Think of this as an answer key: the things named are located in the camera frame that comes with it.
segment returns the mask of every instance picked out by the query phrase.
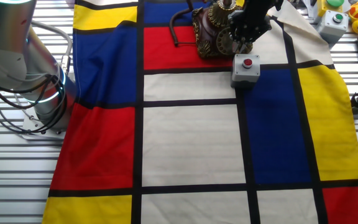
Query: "yellow rectangle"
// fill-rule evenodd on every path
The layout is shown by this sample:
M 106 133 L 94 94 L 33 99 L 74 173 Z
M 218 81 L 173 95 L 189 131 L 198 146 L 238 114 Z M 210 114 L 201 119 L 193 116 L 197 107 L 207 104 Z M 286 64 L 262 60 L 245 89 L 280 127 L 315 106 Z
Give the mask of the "yellow rectangle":
M 132 196 L 49 197 L 43 224 L 131 224 Z
M 115 28 L 122 21 L 136 22 L 137 18 L 137 6 L 93 10 L 75 5 L 74 12 L 73 27 L 79 30 Z
M 298 72 L 320 179 L 358 179 L 358 142 L 346 84 L 324 65 Z

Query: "red button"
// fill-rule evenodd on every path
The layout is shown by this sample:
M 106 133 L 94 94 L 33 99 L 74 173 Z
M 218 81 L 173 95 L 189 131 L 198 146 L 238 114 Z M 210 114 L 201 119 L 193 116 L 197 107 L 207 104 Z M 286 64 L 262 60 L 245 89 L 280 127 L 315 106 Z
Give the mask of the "red button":
M 252 60 L 251 59 L 245 59 L 244 62 L 242 63 L 242 66 L 244 66 L 244 68 L 250 68 L 252 66 Z

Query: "red rectangle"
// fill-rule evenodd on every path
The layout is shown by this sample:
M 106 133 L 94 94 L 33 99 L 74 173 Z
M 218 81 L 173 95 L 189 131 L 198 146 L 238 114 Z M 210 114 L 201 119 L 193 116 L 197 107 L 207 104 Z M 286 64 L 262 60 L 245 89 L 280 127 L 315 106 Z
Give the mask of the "red rectangle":
M 75 105 L 53 175 L 53 190 L 132 187 L 135 108 Z
M 195 42 L 192 26 L 175 27 L 180 42 Z M 201 59 L 195 44 L 175 47 L 168 27 L 144 29 L 144 69 L 231 67 L 232 60 Z
M 323 189 L 329 224 L 358 224 L 358 187 Z

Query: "green button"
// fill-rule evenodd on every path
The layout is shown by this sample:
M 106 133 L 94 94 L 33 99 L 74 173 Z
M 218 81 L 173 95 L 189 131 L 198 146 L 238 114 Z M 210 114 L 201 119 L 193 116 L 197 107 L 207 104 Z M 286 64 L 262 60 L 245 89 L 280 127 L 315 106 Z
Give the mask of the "green button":
M 332 7 L 339 7 L 343 5 L 344 0 L 327 0 L 327 3 Z
M 339 19 L 339 20 L 343 20 L 343 16 L 340 15 L 340 14 L 336 14 L 336 15 L 335 15 L 335 18 L 336 18 L 336 19 Z
M 333 21 L 336 22 L 336 23 L 341 23 L 343 20 L 343 16 L 341 14 L 336 14 L 334 17 L 333 17 Z

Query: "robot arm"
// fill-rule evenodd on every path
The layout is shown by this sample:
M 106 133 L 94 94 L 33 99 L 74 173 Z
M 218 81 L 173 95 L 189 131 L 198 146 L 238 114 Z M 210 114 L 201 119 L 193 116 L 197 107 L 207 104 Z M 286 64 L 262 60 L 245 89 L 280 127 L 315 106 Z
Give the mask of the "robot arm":
M 229 15 L 231 38 L 235 42 L 234 51 L 242 49 L 272 29 L 267 11 L 275 6 L 279 11 L 283 0 L 246 0 L 243 10 L 236 10 Z
M 0 98 L 19 109 L 34 107 L 36 119 L 44 124 L 37 131 L 17 129 L 21 134 L 64 131 L 76 94 L 65 73 L 71 48 L 61 69 L 32 29 L 32 23 L 45 26 L 32 22 L 35 5 L 36 0 L 0 0 L 0 91 L 20 94 L 30 105 L 17 105 L 2 94 Z

